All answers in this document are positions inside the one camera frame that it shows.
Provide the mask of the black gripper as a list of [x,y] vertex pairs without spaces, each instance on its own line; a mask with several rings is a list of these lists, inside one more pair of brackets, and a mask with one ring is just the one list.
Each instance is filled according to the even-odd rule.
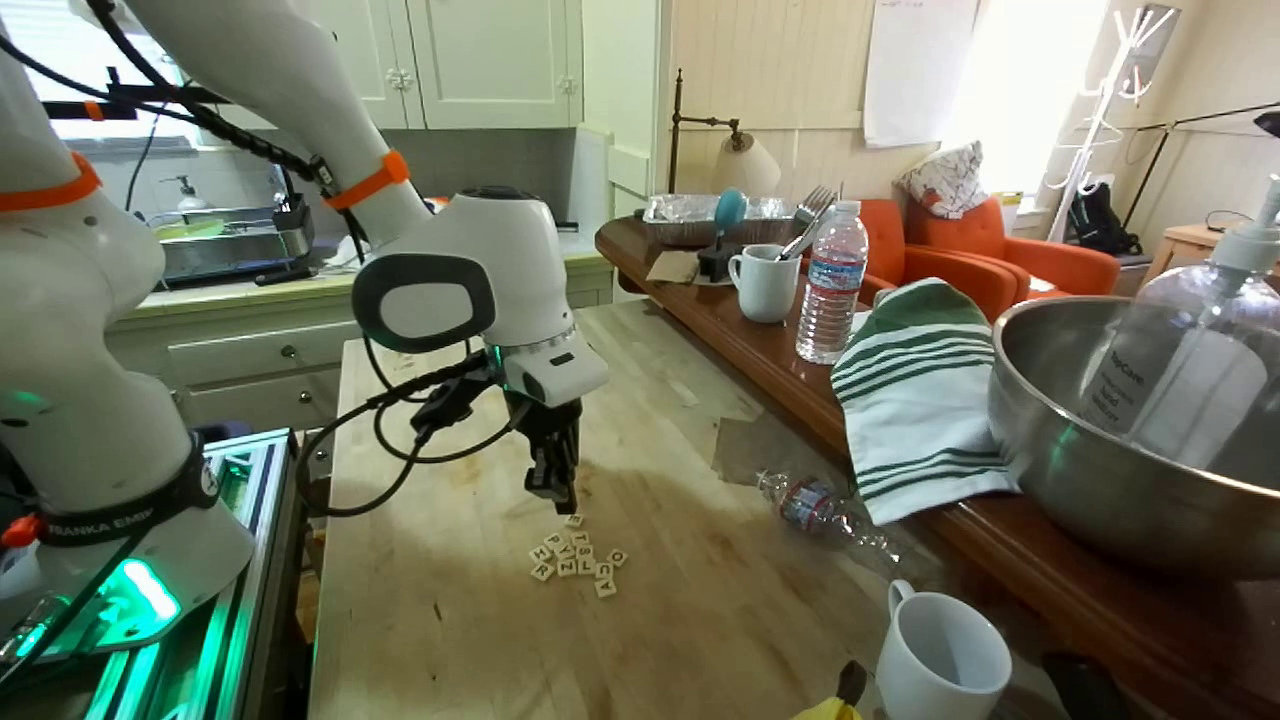
[[556,515],[575,515],[575,459],[580,459],[580,401],[562,410],[532,404],[525,396],[508,401],[516,431],[528,439],[532,468],[525,475],[528,488],[556,488],[552,509]]

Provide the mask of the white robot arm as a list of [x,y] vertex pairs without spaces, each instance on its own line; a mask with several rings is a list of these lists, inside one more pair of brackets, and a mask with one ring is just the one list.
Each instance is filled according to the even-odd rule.
[[[125,12],[195,85],[307,151],[323,206],[371,240],[353,281],[359,333],[392,351],[478,336],[503,391],[535,410],[572,410],[606,384],[606,359],[575,336],[552,214],[472,191],[426,206],[307,12],[293,0],[125,0]],[[38,657],[72,623],[97,649],[147,646],[254,560],[254,533],[220,501],[171,391],[110,349],[164,254],[56,138],[24,69],[4,74],[0,197],[4,450],[40,511],[4,592],[52,603],[22,649]]]

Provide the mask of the green lit robot base rail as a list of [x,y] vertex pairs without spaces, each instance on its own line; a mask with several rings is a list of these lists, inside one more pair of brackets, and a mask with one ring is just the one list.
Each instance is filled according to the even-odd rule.
[[88,649],[101,603],[40,664],[0,689],[0,720],[283,720],[300,505],[293,436],[254,431],[204,450],[224,505],[254,533],[254,560],[164,635]]

